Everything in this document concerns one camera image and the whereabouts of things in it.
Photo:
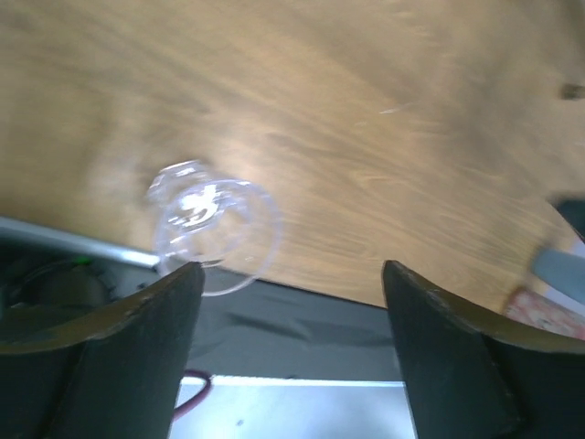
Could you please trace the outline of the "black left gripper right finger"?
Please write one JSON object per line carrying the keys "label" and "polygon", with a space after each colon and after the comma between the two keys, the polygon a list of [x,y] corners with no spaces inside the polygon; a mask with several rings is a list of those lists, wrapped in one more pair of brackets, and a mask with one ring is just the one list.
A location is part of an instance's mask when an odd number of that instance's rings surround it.
{"label": "black left gripper right finger", "polygon": [[397,261],[382,283],[419,438],[583,437],[583,341],[501,316]]}

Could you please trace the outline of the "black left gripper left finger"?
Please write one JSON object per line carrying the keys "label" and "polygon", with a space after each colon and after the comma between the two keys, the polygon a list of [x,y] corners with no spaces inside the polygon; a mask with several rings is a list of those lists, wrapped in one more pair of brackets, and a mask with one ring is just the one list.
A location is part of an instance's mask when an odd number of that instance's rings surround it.
{"label": "black left gripper left finger", "polygon": [[165,438],[205,275],[188,263],[88,311],[13,306],[1,318],[4,438]]}

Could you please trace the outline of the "clear plastic cup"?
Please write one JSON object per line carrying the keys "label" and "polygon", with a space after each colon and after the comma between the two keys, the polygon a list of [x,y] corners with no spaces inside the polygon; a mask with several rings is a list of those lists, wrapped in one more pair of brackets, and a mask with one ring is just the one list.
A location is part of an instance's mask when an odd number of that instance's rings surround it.
{"label": "clear plastic cup", "polygon": [[271,266],[282,240],[282,215],[271,195],[248,180],[198,160],[167,166],[147,190],[156,211],[157,272],[200,264],[203,294],[235,293]]}

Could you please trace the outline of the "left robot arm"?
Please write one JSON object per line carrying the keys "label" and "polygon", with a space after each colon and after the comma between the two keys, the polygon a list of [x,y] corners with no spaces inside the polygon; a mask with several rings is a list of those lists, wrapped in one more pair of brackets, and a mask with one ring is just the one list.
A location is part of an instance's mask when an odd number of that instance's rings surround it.
{"label": "left robot arm", "polygon": [[166,437],[204,282],[193,262],[118,300],[85,265],[25,282],[1,318],[1,435]]}

